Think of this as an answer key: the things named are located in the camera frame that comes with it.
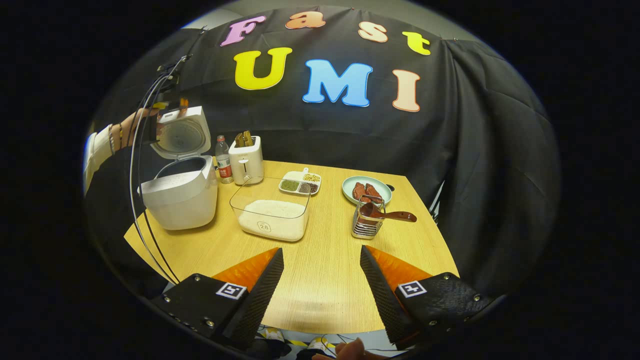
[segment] light green plate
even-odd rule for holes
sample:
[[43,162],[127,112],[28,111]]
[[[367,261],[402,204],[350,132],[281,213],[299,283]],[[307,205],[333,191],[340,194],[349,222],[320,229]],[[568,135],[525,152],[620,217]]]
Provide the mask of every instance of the light green plate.
[[363,184],[364,186],[367,186],[367,183],[373,185],[373,187],[375,187],[380,193],[380,197],[385,201],[385,206],[387,206],[389,201],[391,201],[391,189],[382,181],[368,176],[351,176],[342,182],[342,193],[352,203],[356,205],[358,204],[358,201],[352,196],[353,188],[356,186],[356,183]]

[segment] yellow letter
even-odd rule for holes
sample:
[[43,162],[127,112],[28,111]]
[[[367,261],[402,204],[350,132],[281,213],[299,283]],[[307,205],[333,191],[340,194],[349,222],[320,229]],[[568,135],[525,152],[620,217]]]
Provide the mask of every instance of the yellow letter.
[[385,35],[387,29],[384,26],[374,24],[373,22],[363,21],[358,24],[360,29],[358,35],[367,40],[375,42],[386,42],[389,38]]
[[289,18],[291,21],[284,25],[287,29],[319,28],[326,24],[320,12],[297,13]]
[[430,55],[431,51],[424,49],[422,44],[429,45],[429,40],[422,38],[422,35],[418,33],[410,33],[409,31],[403,31],[402,35],[406,35],[406,43],[409,45],[409,48],[415,51],[418,54],[422,55]]
[[416,112],[420,111],[420,105],[415,102],[415,83],[420,76],[407,70],[393,70],[398,78],[398,97],[393,102],[394,108]]
[[287,54],[291,54],[290,47],[276,47],[267,54],[271,55],[271,72],[264,78],[253,76],[255,59],[260,56],[260,51],[246,51],[234,56],[236,61],[236,84],[246,90],[260,90],[270,88],[282,80],[284,75],[284,63]]

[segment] meat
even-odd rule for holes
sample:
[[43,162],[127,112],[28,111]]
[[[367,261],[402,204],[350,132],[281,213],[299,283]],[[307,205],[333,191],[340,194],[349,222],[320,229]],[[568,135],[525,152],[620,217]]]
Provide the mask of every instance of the meat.
[[[363,184],[356,183],[356,186],[353,188],[353,198],[358,200],[362,195],[366,194],[366,190]],[[363,197],[362,202],[371,202],[371,199],[368,197]]]
[[[365,188],[365,193],[367,195],[370,195],[370,196],[377,196],[379,198],[382,198],[380,193],[378,193],[376,188],[374,188],[373,185],[371,185],[371,184],[367,184],[367,187]],[[382,204],[382,200],[379,200],[379,199],[371,199],[371,201],[373,201],[375,203],[378,203],[378,204]]]

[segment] bracelet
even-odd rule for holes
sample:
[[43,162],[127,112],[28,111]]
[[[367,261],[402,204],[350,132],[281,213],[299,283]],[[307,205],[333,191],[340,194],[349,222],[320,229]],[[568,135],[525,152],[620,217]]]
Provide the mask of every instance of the bracelet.
[[120,122],[120,123],[118,123],[118,125],[120,125],[120,149],[122,149],[123,148],[123,146],[122,146],[122,123]]
[[111,135],[112,127],[113,127],[113,124],[109,124],[109,129],[107,130],[107,132],[109,133],[109,145],[111,147],[111,155],[114,155],[115,151],[113,150],[113,136]]

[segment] wooden spoon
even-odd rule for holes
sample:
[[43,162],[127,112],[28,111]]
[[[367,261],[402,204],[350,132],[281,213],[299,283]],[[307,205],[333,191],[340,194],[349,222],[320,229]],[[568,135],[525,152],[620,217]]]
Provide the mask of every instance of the wooden spoon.
[[365,217],[370,218],[382,218],[382,219],[392,219],[392,220],[402,220],[409,222],[416,222],[418,218],[415,217],[414,214],[408,211],[394,211],[392,213],[382,213],[376,206],[373,205],[372,202],[368,202],[360,207],[360,214]]

